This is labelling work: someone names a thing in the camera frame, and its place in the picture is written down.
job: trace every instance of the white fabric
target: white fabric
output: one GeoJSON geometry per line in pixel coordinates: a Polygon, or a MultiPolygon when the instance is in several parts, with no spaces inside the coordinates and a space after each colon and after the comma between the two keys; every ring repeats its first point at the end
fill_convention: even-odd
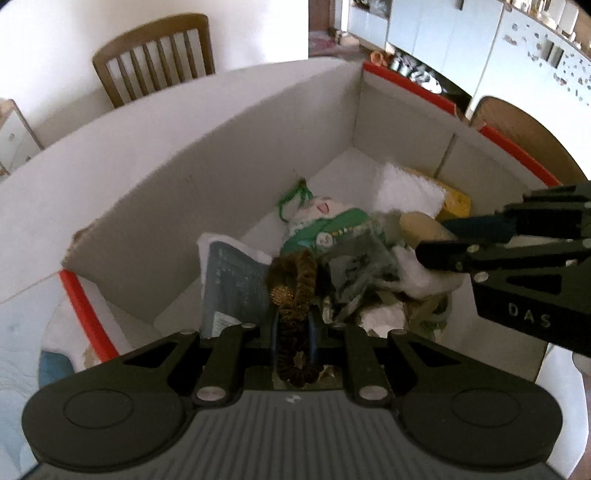
{"type": "Polygon", "coordinates": [[[386,163],[379,172],[374,211],[423,212],[435,218],[445,202],[446,191],[424,177],[386,163]]]}
{"type": "Polygon", "coordinates": [[[412,248],[396,245],[392,253],[398,260],[400,289],[411,298],[424,299],[462,286],[461,274],[426,269],[419,263],[412,248]]]}
{"type": "Polygon", "coordinates": [[[361,313],[361,326],[366,332],[373,330],[379,337],[387,338],[393,329],[403,329],[406,323],[402,303],[376,307],[361,313]]]}

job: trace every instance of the wooden door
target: wooden door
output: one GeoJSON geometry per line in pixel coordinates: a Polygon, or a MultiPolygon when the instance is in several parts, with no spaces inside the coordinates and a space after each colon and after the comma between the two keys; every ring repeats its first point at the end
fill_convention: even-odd
{"type": "Polygon", "coordinates": [[[330,27],[330,0],[308,0],[308,30],[326,31],[330,27]]]}

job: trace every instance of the cabinet door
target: cabinet door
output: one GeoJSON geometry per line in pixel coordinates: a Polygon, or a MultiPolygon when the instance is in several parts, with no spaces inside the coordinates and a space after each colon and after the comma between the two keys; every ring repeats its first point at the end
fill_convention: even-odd
{"type": "Polygon", "coordinates": [[[349,9],[348,31],[379,48],[384,48],[386,46],[388,20],[372,15],[360,8],[351,7],[349,9]]]}
{"type": "Polygon", "coordinates": [[[473,96],[491,52],[503,3],[498,0],[463,0],[447,48],[441,74],[473,96]]]}
{"type": "Polygon", "coordinates": [[[412,54],[425,0],[393,0],[388,41],[412,54]]]}
{"type": "Polygon", "coordinates": [[[40,152],[41,149],[39,148],[39,145],[37,145],[33,136],[27,132],[25,138],[22,139],[21,144],[18,146],[17,151],[14,154],[12,163],[6,165],[6,168],[9,173],[12,173],[40,152]]]}
{"type": "Polygon", "coordinates": [[[413,56],[438,72],[441,72],[443,67],[458,14],[462,13],[462,1],[423,0],[423,13],[413,56]]]}
{"type": "Polygon", "coordinates": [[[27,127],[21,122],[18,113],[12,111],[2,128],[0,128],[0,163],[10,171],[9,165],[21,144],[22,139],[27,134],[27,127]]]}

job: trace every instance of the wooden cabinet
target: wooden cabinet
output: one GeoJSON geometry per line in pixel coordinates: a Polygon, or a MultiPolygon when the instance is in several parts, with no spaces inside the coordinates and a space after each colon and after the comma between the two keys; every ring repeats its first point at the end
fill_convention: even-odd
{"type": "Polygon", "coordinates": [[[0,102],[0,182],[41,151],[24,117],[12,100],[0,102]]]}

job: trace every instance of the chair backrest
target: chair backrest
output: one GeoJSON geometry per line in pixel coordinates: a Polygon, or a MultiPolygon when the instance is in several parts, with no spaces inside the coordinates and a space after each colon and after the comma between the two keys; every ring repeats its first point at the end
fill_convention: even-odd
{"type": "Polygon", "coordinates": [[[538,161],[563,184],[587,178],[562,143],[541,123],[515,105],[495,97],[483,97],[470,123],[481,130],[497,130],[538,161]]]}
{"type": "Polygon", "coordinates": [[[182,14],[141,25],[110,41],[92,63],[115,108],[125,104],[125,95],[132,101],[199,73],[214,74],[209,20],[182,14]]]}

